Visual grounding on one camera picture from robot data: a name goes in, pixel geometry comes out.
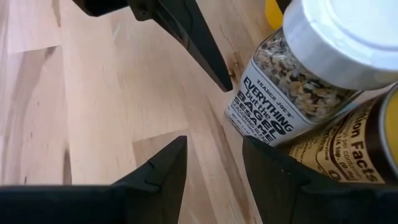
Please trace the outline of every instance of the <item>product label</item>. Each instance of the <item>product label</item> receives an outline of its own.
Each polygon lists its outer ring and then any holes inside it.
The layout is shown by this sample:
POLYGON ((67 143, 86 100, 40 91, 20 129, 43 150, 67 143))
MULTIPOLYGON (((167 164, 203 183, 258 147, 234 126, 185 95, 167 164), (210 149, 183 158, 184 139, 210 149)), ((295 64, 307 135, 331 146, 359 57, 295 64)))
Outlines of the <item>product label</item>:
POLYGON ((290 155, 340 182, 383 184, 365 143, 366 122, 374 102, 330 124, 317 136, 296 144, 290 155))
POLYGON ((226 115, 242 135, 253 136, 270 146, 292 139, 316 125, 301 114, 253 59, 226 115))

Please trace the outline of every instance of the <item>white cap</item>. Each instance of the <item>white cap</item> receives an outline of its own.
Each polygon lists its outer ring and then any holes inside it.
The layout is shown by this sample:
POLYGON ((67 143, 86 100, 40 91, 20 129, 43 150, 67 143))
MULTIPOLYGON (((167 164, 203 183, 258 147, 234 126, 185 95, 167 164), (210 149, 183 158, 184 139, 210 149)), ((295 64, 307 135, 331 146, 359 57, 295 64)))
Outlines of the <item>white cap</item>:
POLYGON ((398 0, 294 0, 283 30, 322 80, 350 90, 398 82, 398 0))

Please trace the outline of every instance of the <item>everything but the bagel seasoning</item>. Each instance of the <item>everything but the bagel seasoning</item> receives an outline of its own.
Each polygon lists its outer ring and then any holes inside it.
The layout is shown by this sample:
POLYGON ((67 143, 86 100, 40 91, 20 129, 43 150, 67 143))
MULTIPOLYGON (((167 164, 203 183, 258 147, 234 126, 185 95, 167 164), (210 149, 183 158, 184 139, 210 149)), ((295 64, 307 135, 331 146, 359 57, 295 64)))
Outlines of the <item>everything but the bagel seasoning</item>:
POLYGON ((308 71, 280 29, 256 50, 226 115, 242 135, 275 146, 333 117, 356 93, 308 71))

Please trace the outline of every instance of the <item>wooden table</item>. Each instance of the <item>wooden table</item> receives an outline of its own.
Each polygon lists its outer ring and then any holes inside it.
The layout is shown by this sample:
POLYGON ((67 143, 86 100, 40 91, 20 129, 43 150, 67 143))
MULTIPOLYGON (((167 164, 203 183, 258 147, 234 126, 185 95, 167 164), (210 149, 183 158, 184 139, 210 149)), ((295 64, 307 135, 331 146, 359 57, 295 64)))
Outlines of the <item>wooden table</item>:
MULTIPOLYGON (((198 4, 236 86, 271 32, 264 0, 198 4)), ((69 0, 1 0, 0 56, 0 183, 110 184, 187 135, 180 223, 261 223, 242 137, 224 116, 236 91, 155 22, 128 8, 94 18, 69 0)))

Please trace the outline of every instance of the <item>spice jar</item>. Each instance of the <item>spice jar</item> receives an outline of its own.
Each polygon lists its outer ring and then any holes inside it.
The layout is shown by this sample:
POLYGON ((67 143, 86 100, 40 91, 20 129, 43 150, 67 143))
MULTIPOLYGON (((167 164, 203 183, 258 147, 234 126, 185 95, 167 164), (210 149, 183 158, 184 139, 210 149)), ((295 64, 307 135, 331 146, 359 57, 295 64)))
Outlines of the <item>spice jar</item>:
POLYGON ((279 145, 297 161, 340 182, 398 183, 398 85, 353 111, 279 145))
POLYGON ((226 110, 241 134, 276 146, 325 123, 362 91, 398 81, 398 24, 369 20, 370 9, 359 0, 292 1, 283 27, 257 48, 226 110), (349 6, 358 12, 352 15, 349 6), (372 27, 379 33, 369 32, 372 27))

